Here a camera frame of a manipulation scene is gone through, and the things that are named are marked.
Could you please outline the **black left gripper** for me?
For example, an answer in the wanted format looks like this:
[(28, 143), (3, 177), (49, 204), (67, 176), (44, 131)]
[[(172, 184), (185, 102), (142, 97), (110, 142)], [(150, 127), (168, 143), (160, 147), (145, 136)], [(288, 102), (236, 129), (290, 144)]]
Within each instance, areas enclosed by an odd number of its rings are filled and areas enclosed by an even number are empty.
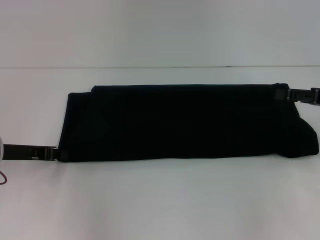
[(4, 160), (50, 160), (69, 162), (69, 150), (50, 146), (5, 144)]

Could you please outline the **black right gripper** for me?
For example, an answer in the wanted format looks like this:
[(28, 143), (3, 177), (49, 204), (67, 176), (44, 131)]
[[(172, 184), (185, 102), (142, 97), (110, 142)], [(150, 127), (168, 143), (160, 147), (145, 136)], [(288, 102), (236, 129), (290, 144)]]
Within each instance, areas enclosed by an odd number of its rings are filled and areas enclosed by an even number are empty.
[(310, 90), (276, 87), (274, 98), (278, 101), (290, 101), (320, 105), (320, 88), (312, 87)]

